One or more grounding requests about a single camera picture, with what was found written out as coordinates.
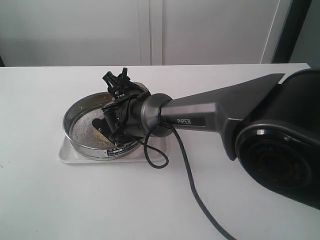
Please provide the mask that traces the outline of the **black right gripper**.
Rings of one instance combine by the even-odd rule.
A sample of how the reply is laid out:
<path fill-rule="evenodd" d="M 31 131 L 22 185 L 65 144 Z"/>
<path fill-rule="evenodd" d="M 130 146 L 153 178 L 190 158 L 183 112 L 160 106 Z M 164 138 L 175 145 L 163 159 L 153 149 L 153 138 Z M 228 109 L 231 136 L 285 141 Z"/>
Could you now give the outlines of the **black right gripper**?
<path fill-rule="evenodd" d="M 93 119 L 92 126 L 117 147 L 142 139 L 138 133 L 130 133 L 127 129 L 131 122 L 136 121 L 131 116 L 134 114 L 133 106 L 143 101 L 131 91 L 133 85 L 128 69 L 124 67 L 117 76 L 108 71 L 102 79 L 112 100 L 101 109 L 104 118 Z"/>

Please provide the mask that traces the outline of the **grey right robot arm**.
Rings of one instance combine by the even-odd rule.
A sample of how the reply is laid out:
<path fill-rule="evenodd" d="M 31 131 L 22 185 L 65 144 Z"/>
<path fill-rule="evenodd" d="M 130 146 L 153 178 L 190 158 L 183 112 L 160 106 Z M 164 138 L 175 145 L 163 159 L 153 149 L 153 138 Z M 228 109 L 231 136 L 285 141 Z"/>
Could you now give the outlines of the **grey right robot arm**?
<path fill-rule="evenodd" d="M 113 100 L 93 127 L 116 146 L 175 129 L 215 132 L 230 160 L 260 185 L 320 207 L 320 72 L 272 73 L 172 99 L 131 82 L 124 69 L 103 80 Z"/>

